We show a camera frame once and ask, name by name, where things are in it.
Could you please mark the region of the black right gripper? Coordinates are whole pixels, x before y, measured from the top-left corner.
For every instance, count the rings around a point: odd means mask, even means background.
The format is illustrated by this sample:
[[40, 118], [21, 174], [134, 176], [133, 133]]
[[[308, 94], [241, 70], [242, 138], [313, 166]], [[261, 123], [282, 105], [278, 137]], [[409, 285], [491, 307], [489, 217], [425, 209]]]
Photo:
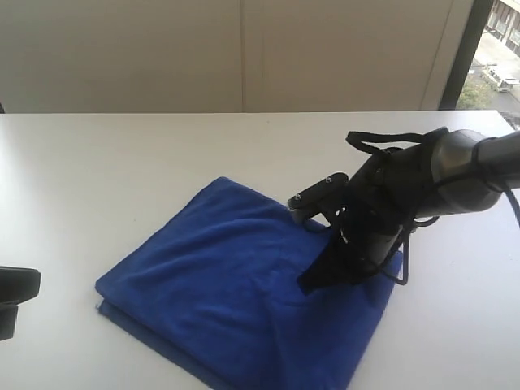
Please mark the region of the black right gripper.
[[371, 155], [347, 184], [345, 209], [332, 224], [330, 242], [297, 277], [302, 293], [358, 284], [378, 274], [407, 280], [410, 236], [430, 187], [430, 157], [420, 149]]

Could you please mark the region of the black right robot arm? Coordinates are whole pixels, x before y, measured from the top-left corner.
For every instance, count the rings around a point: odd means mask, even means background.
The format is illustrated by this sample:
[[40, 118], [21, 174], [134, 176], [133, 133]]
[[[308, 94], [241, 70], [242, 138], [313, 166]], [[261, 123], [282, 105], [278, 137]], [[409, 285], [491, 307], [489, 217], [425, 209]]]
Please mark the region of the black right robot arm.
[[428, 133], [350, 132], [367, 154], [354, 175], [337, 172], [288, 200], [292, 218], [325, 217], [331, 233], [321, 254], [298, 277], [304, 294], [388, 275], [396, 253], [410, 265], [410, 237], [445, 215], [480, 212], [506, 196], [518, 210], [519, 136], [471, 130]]

